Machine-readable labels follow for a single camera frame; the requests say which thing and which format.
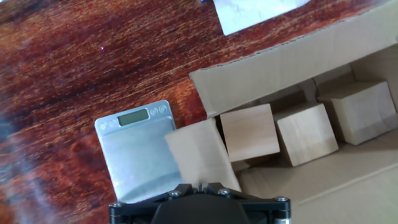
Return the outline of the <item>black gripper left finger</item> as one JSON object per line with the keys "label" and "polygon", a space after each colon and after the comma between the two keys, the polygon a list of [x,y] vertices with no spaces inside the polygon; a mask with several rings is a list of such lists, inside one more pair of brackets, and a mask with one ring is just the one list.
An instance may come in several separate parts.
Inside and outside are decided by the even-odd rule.
{"label": "black gripper left finger", "polygon": [[171,191],[162,193],[152,198],[137,203],[113,202],[108,206],[108,223],[125,224],[133,223],[139,216],[154,216],[158,207],[165,202],[193,195],[199,192],[198,187],[192,184],[179,184]]}

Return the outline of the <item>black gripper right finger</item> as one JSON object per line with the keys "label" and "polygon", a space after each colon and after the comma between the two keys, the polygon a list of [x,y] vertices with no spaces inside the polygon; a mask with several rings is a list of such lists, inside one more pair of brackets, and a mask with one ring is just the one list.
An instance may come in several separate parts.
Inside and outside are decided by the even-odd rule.
{"label": "black gripper right finger", "polygon": [[198,184],[198,193],[210,197],[200,213],[209,223],[291,222],[291,200],[287,197],[260,198],[225,187],[221,183]]}

